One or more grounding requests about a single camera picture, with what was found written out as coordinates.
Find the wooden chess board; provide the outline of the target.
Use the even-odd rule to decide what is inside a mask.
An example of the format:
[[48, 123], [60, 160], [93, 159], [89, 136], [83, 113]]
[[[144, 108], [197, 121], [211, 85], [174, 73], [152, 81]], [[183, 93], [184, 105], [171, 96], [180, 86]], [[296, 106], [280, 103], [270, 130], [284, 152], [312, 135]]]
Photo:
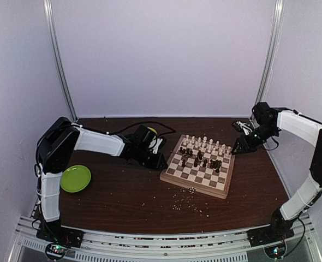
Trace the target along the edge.
[[234, 169], [232, 147], [206, 136], [181, 135], [160, 179], [192, 191], [226, 199]]

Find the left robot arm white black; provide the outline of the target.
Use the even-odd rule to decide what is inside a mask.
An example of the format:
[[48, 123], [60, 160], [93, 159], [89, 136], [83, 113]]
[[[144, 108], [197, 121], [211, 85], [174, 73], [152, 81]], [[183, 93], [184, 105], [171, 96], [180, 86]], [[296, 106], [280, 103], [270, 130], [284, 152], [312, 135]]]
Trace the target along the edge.
[[38, 140], [35, 171], [40, 211], [46, 222], [44, 234], [52, 242], [60, 242], [65, 231], [55, 222], [60, 219], [60, 182], [74, 151], [103, 153], [125, 160], [134, 160], [152, 170], [164, 170], [168, 164], [159, 149], [164, 138], [145, 125], [128, 135], [98, 132], [60, 117]]

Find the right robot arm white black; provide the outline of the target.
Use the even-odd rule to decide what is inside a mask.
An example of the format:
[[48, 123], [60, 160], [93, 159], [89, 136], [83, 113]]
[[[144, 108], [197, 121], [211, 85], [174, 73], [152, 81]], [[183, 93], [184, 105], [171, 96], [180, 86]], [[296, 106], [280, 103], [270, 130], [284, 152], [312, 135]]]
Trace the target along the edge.
[[248, 120], [235, 120], [231, 125], [239, 133], [231, 153], [267, 151], [290, 195], [274, 210], [266, 229], [266, 236], [277, 241], [321, 197], [322, 120], [258, 102]]

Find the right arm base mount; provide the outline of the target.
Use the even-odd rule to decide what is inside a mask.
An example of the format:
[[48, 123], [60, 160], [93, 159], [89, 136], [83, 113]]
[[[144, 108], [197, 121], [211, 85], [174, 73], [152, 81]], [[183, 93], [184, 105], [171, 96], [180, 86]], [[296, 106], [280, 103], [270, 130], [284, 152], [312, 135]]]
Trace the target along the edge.
[[270, 259], [282, 259], [287, 254], [286, 239], [294, 236], [293, 230], [289, 229], [282, 236], [269, 237], [269, 227], [251, 229], [247, 236], [251, 247], [262, 247], [265, 255]]

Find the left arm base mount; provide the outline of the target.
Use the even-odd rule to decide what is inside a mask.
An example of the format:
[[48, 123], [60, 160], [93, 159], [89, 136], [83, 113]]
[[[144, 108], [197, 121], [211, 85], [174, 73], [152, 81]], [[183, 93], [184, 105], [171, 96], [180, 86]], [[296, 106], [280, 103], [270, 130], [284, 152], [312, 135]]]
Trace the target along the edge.
[[38, 229], [36, 237], [49, 242], [45, 246], [44, 253], [48, 259], [58, 261], [64, 258], [70, 248], [81, 247], [84, 232], [76, 229], [62, 228], [61, 235], [57, 237], [48, 230]]

